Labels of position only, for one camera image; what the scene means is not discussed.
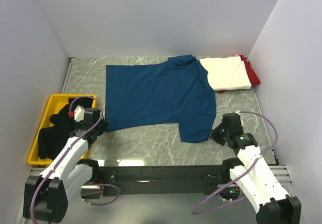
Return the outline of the blue t-shirt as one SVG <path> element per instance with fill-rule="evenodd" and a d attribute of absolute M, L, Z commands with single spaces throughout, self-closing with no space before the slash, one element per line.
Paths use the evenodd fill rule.
<path fill-rule="evenodd" d="M 178 124 L 182 142 L 208 139 L 216 117 L 208 72 L 192 55 L 147 65 L 106 67 L 107 131 Z"/>

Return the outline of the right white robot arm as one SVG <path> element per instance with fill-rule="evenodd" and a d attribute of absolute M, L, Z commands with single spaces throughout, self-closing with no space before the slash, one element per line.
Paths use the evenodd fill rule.
<path fill-rule="evenodd" d="M 245 133 L 240 115 L 224 114 L 211 138 L 220 145 L 227 144 L 236 155 L 224 160 L 221 178 L 227 184 L 236 183 L 252 204 L 257 223 L 299 223 L 301 202 L 280 184 L 264 152 L 250 133 Z"/>

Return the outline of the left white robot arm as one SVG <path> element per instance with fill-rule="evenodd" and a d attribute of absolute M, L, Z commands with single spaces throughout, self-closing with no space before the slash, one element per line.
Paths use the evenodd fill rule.
<path fill-rule="evenodd" d="M 86 108 L 84 117 L 70 133 L 66 145 L 54 161 L 38 176 L 25 182 L 23 217 L 34 223 L 60 223 L 72 196 L 85 184 L 100 181 L 99 164 L 82 159 L 90 146 L 102 135 L 107 122 L 99 108 Z"/>

